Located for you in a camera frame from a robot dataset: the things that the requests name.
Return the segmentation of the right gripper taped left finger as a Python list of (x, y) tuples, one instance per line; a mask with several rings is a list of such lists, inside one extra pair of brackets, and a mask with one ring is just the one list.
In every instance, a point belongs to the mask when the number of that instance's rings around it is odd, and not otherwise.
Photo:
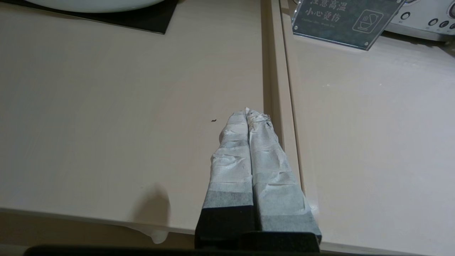
[(234, 112), (211, 157), (209, 185), (195, 230), (195, 248), (234, 249), (255, 231), (252, 166), (244, 110)]

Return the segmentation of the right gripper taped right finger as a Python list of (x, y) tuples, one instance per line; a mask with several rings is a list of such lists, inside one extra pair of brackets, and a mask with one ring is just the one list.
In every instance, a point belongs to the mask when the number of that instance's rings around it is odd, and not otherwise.
[(246, 108), (252, 188), (262, 231), (322, 235), (271, 118)]

